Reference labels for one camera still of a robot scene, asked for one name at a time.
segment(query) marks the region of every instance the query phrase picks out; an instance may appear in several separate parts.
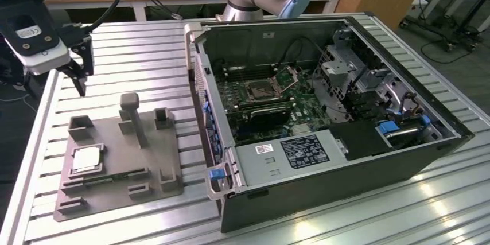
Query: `floor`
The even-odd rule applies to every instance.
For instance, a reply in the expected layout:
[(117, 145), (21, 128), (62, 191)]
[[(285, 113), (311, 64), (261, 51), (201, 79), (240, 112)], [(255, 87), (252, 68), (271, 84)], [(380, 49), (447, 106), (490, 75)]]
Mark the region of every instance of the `floor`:
[[(450, 0), (442, 0), (440, 6), (444, 7)], [(464, 16), (464, 11), (468, 11), (476, 0), (467, 0), (458, 9), (455, 14), (456, 20)], [(480, 9), (479, 14), (471, 21), (472, 26), (478, 26), (484, 18), (490, 15), (490, 1)], [(151, 19), (159, 19), (157, 14), (149, 15)], [(116, 21), (125, 21), (121, 17), (113, 18)], [(76, 21), (90, 22), (88, 19), (76, 18)], [(410, 26), (408, 29), (398, 30), (398, 36), (407, 42), (407, 44), (419, 52), (420, 47), (431, 41), (438, 40), (438, 36), (427, 31), (423, 31), (416, 26)], [(490, 32), (482, 34), (486, 38), (483, 45), (476, 47), (475, 51), (451, 64), (438, 64), (430, 62), (439, 70), (442, 75), (459, 88), (459, 90), (470, 97), (480, 109), (490, 114)], [(438, 45), (430, 45), (426, 48), (426, 53), (435, 60), (448, 61), (464, 55), (464, 50), (455, 50), (446, 53)], [(18, 91), (12, 86), (0, 85), (0, 99), (14, 99), (25, 95), (25, 91)], [(26, 102), (36, 107), (36, 102), (26, 97)], [(34, 112), (18, 100), (14, 102), (0, 102), (0, 226), (2, 223), (2, 216), (6, 210), (9, 194), (12, 192), (14, 178), (22, 159), (22, 153), (29, 137), (30, 127), (34, 119)]]

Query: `white box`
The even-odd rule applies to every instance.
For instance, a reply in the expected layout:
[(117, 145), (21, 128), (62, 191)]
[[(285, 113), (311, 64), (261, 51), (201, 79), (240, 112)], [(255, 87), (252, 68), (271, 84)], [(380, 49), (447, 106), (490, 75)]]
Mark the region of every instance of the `white box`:
[(418, 18), (422, 14), (423, 9), (426, 9), (427, 4), (428, 4), (427, 0), (414, 0), (406, 15)]

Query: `power supply label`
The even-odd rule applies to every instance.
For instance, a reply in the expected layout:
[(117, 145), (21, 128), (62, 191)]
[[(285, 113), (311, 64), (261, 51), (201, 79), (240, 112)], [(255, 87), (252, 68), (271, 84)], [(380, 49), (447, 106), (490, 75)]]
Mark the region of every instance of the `power supply label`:
[(281, 141), (280, 145), (293, 169), (329, 161), (316, 135)]

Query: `sticker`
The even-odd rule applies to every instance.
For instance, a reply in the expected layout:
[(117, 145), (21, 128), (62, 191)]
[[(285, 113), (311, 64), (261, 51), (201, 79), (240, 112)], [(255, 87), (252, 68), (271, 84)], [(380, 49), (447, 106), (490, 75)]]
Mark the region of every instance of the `sticker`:
[(271, 151), (273, 151), (273, 149), (272, 149), (272, 145), (271, 145), (271, 144), (268, 144), (268, 145), (261, 145), (261, 146), (256, 146), (256, 147), (255, 147), (255, 150), (256, 150), (257, 154), (261, 154), (261, 153), (265, 153), (265, 152), (271, 152)]
[(316, 135), (281, 141), (280, 145), (293, 169), (329, 161)]
[(37, 25), (20, 29), (14, 32), (20, 38), (30, 38), (41, 34), (40, 27)]

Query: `blue tab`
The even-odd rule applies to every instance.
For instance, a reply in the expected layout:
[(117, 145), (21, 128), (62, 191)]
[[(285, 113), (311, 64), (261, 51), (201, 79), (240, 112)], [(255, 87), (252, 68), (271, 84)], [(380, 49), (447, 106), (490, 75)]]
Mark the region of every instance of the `blue tab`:
[(423, 125), (424, 125), (424, 126), (430, 124), (431, 120), (430, 120), (430, 118), (427, 117), (427, 115), (422, 115), (422, 122), (423, 122)]
[(224, 169), (209, 170), (209, 179), (211, 179), (211, 181), (224, 179), (224, 177), (227, 177), (227, 175), (224, 173)]
[(204, 103), (204, 106), (203, 106), (203, 108), (201, 108), (201, 112), (205, 112), (207, 111), (207, 107), (209, 106), (209, 102), (208, 101), (205, 101), (205, 103)]
[(396, 123), (390, 120), (379, 124), (379, 130), (383, 134), (386, 134), (386, 133), (399, 130), (399, 127)]

